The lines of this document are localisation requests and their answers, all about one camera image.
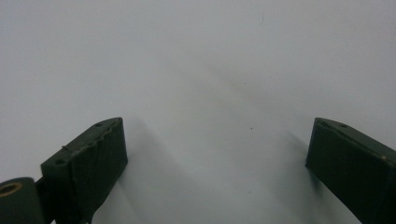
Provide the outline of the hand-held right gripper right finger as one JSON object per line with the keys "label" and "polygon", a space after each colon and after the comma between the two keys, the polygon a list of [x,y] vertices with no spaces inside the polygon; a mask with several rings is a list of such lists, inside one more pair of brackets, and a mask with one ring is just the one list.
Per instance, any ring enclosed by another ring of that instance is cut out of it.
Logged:
{"label": "hand-held right gripper right finger", "polygon": [[362,224],[396,224],[396,150],[316,118],[305,166]]}

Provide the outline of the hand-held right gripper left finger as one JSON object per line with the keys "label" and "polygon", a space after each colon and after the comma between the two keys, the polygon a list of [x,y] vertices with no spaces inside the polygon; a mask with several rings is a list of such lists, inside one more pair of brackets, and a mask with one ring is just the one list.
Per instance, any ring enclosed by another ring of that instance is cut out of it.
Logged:
{"label": "hand-held right gripper left finger", "polygon": [[123,120],[93,124],[41,164],[57,224],[90,224],[128,163]]}

